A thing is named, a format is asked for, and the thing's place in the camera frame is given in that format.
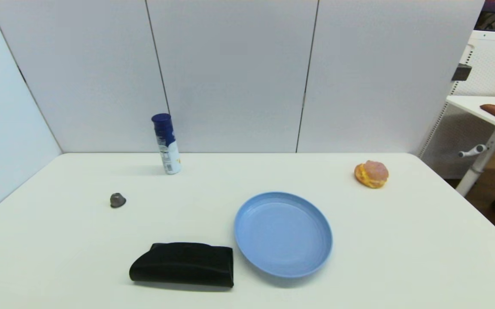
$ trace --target white table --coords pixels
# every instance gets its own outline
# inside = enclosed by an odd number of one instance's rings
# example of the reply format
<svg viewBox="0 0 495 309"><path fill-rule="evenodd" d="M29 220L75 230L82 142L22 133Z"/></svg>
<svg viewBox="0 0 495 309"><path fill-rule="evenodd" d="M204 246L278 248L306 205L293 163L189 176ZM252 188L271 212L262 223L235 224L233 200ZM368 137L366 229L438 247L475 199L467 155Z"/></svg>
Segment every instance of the white table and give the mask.
<svg viewBox="0 0 495 309"><path fill-rule="evenodd" d="M495 97L448 96L446 101L495 126L495 116L480 108L483 104L495 105ZM469 190L471 190L479 176L482 174L489 159L491 159L495 152L495 131L493 131L491 137L489 137L486 146L488 150L478 156L477 160L473 163L465 176L463 176L463 179L456 188L463 196L467 195Z"/></svg>
<svg viewBox="0 0 495 309"><path fill-rule="evenodd" d="M381 189L353 176L368 159L390 170ZM165 176L158 154L65 154L13 192L0 204L0 308L495 308L495 227L412 155L182 162ZM264 276L236 248L236 211L266 191L300 195L326 215L334 248L314 276ZM114 192L127 198L119 209ZM234 288L129 279L153 242L174 241L231 246Z"/></svg>

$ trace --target plastic plate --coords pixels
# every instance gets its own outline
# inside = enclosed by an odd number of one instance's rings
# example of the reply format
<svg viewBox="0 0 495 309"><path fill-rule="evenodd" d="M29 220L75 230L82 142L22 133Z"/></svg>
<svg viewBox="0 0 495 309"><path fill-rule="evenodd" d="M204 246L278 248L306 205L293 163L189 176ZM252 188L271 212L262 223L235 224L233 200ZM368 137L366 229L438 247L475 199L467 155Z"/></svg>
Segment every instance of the plastic plate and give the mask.
<svg viewBox="0 0 495 309"><path fill-rule="evenodd" d="M249 199L234 222L242 254L260 270L300 278L320 269L331 253L331 228L307 200L283 192Z"/></svg>

